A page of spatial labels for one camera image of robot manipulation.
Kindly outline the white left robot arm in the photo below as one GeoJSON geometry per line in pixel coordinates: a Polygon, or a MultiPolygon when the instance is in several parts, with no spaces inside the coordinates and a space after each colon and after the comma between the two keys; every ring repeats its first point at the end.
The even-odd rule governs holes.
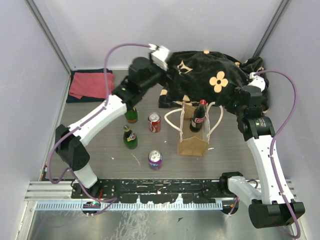
{"type": "Polygon", "coordinates": [[[98,177],[93,172],[86,150],[89,142],[108,124],[127,113],[146,92],[156,84],[165,85],[168,58],[135,58],[128,69],[128,75],[114,88],[108,99],[82,119],[66,127],[60,125],[55,130],[55,152],[71,168],[82,183],[82,192],[88,198],[100,193],[98,177]]]}

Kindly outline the glass cola bottle red cap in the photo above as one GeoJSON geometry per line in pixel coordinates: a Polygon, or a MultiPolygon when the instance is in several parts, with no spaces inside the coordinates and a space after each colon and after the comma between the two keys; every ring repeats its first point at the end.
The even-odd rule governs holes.
{"type": "Polygon", "coordinates": [[[189,125],[189,128],[193,133],[197,133],[201,130],[206,115],[206,109],[207,101],[205,99],[201,99],[193,112],[189,125]]]}

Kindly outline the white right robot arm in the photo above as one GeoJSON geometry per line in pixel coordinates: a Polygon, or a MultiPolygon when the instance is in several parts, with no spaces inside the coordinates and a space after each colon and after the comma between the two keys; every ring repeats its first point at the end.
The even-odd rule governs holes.
{"type": "Polygon", "coordinates": [[[248,207],[252,225],[257,229],[289,226],[305,213],[302,202],[288,187],[275,144],[271,119],[262,112],[263,94],[260,87],[229,84],[217,98],[217,104],[236,116],[255,162],[260,189],[251,186],[240,172],[224,172],[219,191],[225,197],[233,194],[248,207]]]}

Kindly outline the burlap canvas cat-print bag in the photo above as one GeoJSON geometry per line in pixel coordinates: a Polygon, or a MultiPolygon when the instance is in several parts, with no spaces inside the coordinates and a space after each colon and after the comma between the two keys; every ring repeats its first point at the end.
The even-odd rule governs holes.
{"type": "Polygon", "coordinates": [[[175,130],[178,131],[178,143],[177,143],[177,153],[179,155],[185,156],[197,156],[203,157],[206,155],[210,144],[211,134],[216,130],[216,128],[220,125],[223,116],[224,109],[220,105],[220,116],[214,126],[211,126],[209,120],[209,111],[212,106],[215,106],[215,102],[211,102],[205,107],[205,115],[204,122],[200,131],[192,132],[190,130],[190,124],[192,120],[193,113],[195,111],[195,107],[186,104],[185,102],[182,104],[181,108],[171,110],[164,115],[164,120],[175,130]],[[179,117],[179,125],[173,124],[168,117],[173,113],[180,113],[179,117]]]}

